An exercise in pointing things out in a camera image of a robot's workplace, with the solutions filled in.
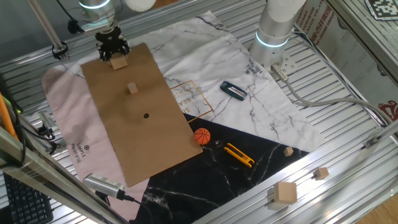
wooden block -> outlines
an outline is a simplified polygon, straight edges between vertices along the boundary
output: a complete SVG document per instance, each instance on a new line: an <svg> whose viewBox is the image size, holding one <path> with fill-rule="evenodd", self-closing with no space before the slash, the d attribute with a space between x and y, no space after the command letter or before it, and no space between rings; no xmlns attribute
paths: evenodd
<svg viewBox="0 0 398 224"><path fill-rule="evenodd" d="M293 148L292 147L286 147L284 151L285 156L291 156L293 154Z"/></svg>
<svg viewBox="0 0 398 224"><path fill-rule="evenodd" d="M127 87L129 88L131 94L138 92L137 85L133 82L127 84Z"/></svg>
<svg viewBox="0 0 398 224"><path fill-rule="evenodd" d="M318 168L313 174L315 175L315 180L323 180L327 176L329 176L329 171L328 171L328 168L321 167L321 168Z"/></svg>
<svg viewBox="0 0 398 224"><path fill-rule="evenodd" d="M112 54L110 61L114 70L128 66L126 57L122 53Z"/></svg>
<svg viewBox="0 0 398 224"><path fill-rule="evenodd" d="M296 183L278 182L274 185L274 202L292 205L297 202Z"/></svg>

black marble cloth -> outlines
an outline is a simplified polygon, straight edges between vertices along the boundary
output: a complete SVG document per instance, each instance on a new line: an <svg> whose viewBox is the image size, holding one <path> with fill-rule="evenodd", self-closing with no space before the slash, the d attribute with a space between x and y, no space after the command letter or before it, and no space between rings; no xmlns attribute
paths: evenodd
<svg viewBox="0 0 398 224"><path fill-rule="evenodd" d="M209 130L210 142L202 147L203 153L149 179L142 203L156 224L193 223L308 154L294 149L285 157L287 146L283 144L204 119L190 126L192 131ZM254 165L249 168L228 154L224 150L227 143L252 158ZM148 211L141 206L131 223L150 223Z"/></svg>

orange cable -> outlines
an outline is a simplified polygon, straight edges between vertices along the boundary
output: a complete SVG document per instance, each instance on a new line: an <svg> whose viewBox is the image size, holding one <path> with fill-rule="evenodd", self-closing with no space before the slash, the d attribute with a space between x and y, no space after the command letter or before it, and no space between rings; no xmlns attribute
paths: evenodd
<svg viewBox="0 0 398 224"><path fill-rule="evenodd" d="M14 125L12 125L10 114L8 113L6 102L4 102L1 93L0 93L0 115L6 127L6 131L8 131L10 135L12 135L16 140L18 140L17 133L15 132L14 129Z"/></svg>

black clip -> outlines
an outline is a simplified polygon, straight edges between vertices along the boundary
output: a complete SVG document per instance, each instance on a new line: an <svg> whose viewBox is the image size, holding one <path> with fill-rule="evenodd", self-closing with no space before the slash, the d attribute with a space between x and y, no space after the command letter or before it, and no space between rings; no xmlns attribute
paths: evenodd
<svg viewBox="0 0 398 224"><path fill-rule="evenodd" d="M61 42L62 45L65 46L65 49L62 49L60 51L58 51L57 53L54 52L54 45L52 46L52 55L54 56L54 58L58 59L58 60L62 60L61 55L65 54L68 51L68 45L65 42Z"/></svg>

white cable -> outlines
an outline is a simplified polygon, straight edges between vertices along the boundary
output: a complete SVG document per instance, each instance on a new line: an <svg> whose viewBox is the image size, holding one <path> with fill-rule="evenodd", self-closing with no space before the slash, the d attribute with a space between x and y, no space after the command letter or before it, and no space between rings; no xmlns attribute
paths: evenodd
<svg viewBox="0 0 398 224"><path fill-rule="evenodd" d="M290 85L288 80L286 80L285 84L286 84L287 88L289 88L290 92L294 95L294 97L296 97L296 99L298 99L302 103L305 103L306 105L310 105L310 106L325 106L325 105L330 105L330 104L333 104L333 103L341 103L341 102L358 103L358 104L366 106L366 107L372 109L373 111L377 112L379 115L381 115L388 122L388 124L392 123L392 120L390 119L390 117L388 117L388 115L386 115L379 108L373 106L372 104L370 104L370 103L368 103L366 101L363 101L363 100L360 100L360 99L355 99L355 98L338 98L338 99L326 100L326 101L322 101L322 102L311 102L311 101L307 101L307 100L304 100L303 98L301 98L294 91L293 87Z"/></svg>

